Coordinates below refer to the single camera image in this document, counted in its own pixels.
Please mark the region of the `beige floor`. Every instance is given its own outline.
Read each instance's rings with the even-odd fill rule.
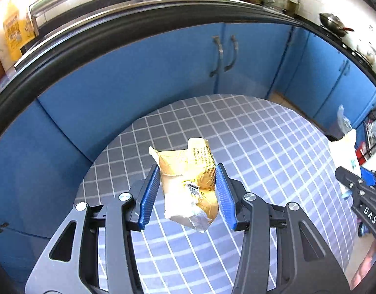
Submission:
[[[291,104],[285,97],[283,97],[279,93],[272,93],[269,97],[269,100],[271,102],[274,102],[276,104],[282,105],[286,108],[289,108],[296,113],[300,114],[302,117],[305,119],[309,120],[313,124],[315,124],[319,129],[320,127],[313,121],[310,120],[309,117],[307,117],[302,111],[300,111],[297,107],[295,107],[293,104]],[[352,277],[354,276],[355,272],[358,270],[359,265],[365,258],[367,252],[369,251],[369,248],[373,242],[373,237],[372,235],[367,235],[364,237],[355,237],[354,240],[354,249],[352,251],[351,257],[350,257],[350,262],[349,265],[346,268],[345,275],[347,280],[350,282]]]

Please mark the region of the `yellow bag on counter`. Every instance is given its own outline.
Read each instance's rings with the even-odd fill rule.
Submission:
[[[188,149],[157,151],[149,148],[161,170],[165,218],[204,232],[218,214],[215,195],[216,165],[208,141],[188,140]]]
[[[3,29],[11,58],[17,61],[20,49],[36,37],[29,12],[20,13],[12,0],[9,0],[3,18]]]

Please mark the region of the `checkered tablecloth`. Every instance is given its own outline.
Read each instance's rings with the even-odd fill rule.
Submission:
[[[350,203],[340,199],[328,140],[310,122],[278,104],[246,96],[186,99],[136,120],[99,155],[81,183],[75,202],[107,203],[145,178],[157,150],[186,149],[192,137],[208,139],[216,163],[230,178],[267,202],[299,203],[345,269],[356,222]],[[160,188],[151,221],[132,233],[136,262],[147,293],[231,292],[243,233],[230,231],[221,213],[206,233],[164,217]],[[271,229],[269,289],[275,286],[276,231]],[[107,289],[104,231],[100,231],[100,286]]]

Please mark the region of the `blue gripper pad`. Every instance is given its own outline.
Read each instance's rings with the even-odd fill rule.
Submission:
[[[155,198],[157,197],[159,185],[161,183],[161,171],[158,166],[155,167],[150,180],[148,181],[146,191],[140,202],[140,214],[138,226],[143,230],[149,223],[151,212],[153,211]]]
[[[231,182],[222,164],[217,165],[215,173],[215,190],[218,193],[223,216],[230,229],[237,227],[236,202],[230,192]]]
[[[374,173],[371,173],[369,170],[361,167],[361,177],[366,182],[367,186],[375,186],[376,185],[376,177]]]

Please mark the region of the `silver screw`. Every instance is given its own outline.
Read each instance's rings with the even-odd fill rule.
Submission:
[[[131,194],[129,192],[123,192],[119,195],[120,201],[127,201],[131,198]]]
[[[243,197],[245,198],[245,200],[248,200],[248,201],[256,200],[256,195],[252,192],[246,193]]]
[[[290,202],[289,203],[289,209],[290,210],[297,211],[299,208],[300,208],[300,206],[298,204],[296,204],[295,202]]]
[[[87,208],[87,203],[86,202],[79,202],[76,206],[75,209],[78,211],[83,211]]]

